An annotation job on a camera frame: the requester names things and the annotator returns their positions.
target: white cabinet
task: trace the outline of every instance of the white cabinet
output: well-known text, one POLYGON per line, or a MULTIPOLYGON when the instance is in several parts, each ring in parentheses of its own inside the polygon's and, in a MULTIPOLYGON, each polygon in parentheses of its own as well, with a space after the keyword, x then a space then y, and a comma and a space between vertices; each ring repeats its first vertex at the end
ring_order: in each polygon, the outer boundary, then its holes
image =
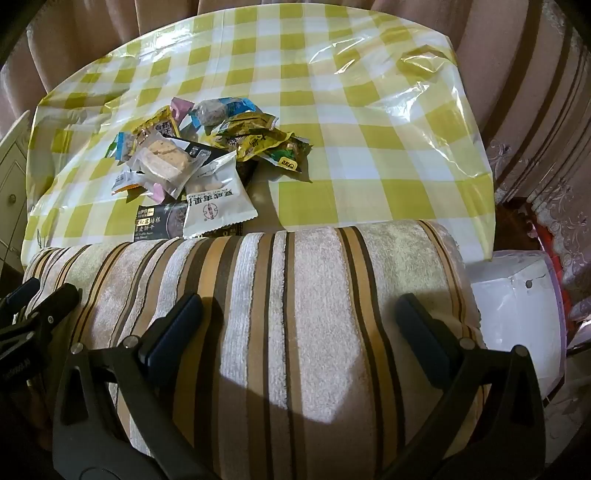
POLYGON ((0 141, 0 272, 4 262, 22 272, 21 248, 27 227, 28 116, 25 112, 0 141))

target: striped towel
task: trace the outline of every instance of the striped towel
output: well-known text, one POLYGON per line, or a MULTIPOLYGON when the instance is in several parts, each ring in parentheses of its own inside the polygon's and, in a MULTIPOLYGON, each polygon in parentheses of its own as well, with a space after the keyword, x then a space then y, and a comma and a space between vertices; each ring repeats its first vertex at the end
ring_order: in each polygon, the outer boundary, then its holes
MULTIPOLYGON (((64 282, 83 292, 50 344, 50 406, 70 345, 114 346, 185 292, 202 297, 202 324, 158 395, 228 480, 370 479, 395 459, 441 397, 395 325, 399 295, 413 292, 458 338, 483 346, 455 243, 422 221, 44 249, 30 277, 42 289, 29 310, 64 282)), ((148 452, 115 386, 112 396, 148 452)), ((483 398, 449 453, 467 442, 483 398)))

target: yellow snack package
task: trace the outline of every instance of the yellow snack package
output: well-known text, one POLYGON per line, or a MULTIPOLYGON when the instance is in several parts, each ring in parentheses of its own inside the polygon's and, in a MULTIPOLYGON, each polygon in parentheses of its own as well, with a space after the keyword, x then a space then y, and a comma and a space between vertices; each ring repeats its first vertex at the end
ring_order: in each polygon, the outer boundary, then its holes
POLYGON ((244 112, 224 120, 216 135, 239 137, 241 135, 263 134, 275 128, 277 117, 263 112, 244 112))
POLYGON ((225 148, 226 150, 236 150, 238 161, 250 160, 255 155, 269 148, 280 145, 291 136, 291 132, 285 133, 281 130, 273 129, 261 135, 241 135, 239 137, 225 137, 216 135, 209 141, 214 147, 225 148))
POLYGON ((146 120, 131 131, 131 134, 135 137, 135 148, 133 152, 154 131, 171 137, 180 137, 177 123, 174 121, 173 113, 168 105, 158 110, 152 118, 146 120))

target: pink snack wrapper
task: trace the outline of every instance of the pink snack wrapper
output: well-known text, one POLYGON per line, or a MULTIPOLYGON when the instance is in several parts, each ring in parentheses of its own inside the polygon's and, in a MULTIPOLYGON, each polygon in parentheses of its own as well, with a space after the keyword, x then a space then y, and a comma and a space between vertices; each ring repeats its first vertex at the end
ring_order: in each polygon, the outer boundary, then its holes
POLYGON ((173 97, 173 99, 170 100, 170 109, 172 110, 173 118, 177 125, 180 125, 183 118, 187 116, 189 110, 193 108, 193 105, 195 105, 193 102, 178 97, 173 97))
POLYGON ((154 187, 152 188, 152 200, 160 204, 164 201, 164 196, 165 194, 162 185, 154 183, 154 187))

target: cabinet drawer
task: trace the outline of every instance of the cabinet drawer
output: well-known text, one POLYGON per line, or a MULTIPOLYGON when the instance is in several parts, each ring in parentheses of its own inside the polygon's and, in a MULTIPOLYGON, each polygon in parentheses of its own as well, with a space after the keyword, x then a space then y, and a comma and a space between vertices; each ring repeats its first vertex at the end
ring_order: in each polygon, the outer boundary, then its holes
POLYGON ((10 250, 16 253, 19 257, 22 250, 22 241, 25 239, 25 230, 27 228, 27 208, 23 205, 21 208, 21 214, 18 217, 17 225, 14 228, 12 234, 12 240, 10 240, 10 250))
POLYGON ((26 202, 25 174, 15 161, 11 163, 8 175, 0 187, 0 240, 6 246, 10 245, 12 233, 26 202))

